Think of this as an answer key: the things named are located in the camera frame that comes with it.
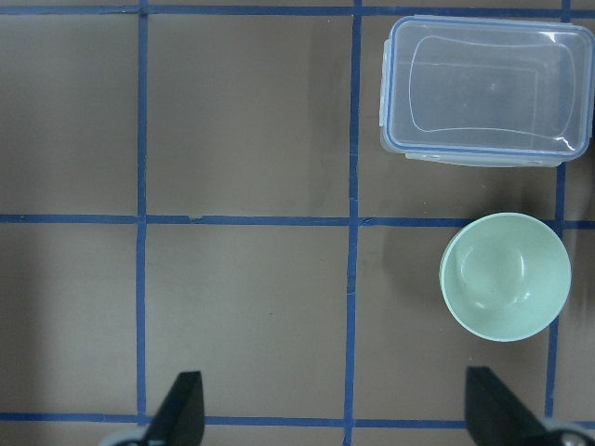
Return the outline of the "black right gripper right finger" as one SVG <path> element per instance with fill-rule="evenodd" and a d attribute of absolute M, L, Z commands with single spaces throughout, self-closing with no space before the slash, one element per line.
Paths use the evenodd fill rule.
<path fill-rule="evenodd" d="M 467 368 L 465 424 L 479 446 L 549 444 L 543 424 L 488 367 Z"/>

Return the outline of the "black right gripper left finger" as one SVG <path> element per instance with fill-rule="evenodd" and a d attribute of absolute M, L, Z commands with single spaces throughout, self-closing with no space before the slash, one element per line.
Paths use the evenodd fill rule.
<path fill-rule="evenodd" d="M 205 402 L 200 371 L 178 374 L 144 440 L 202 440 L 205 433 Z"/>

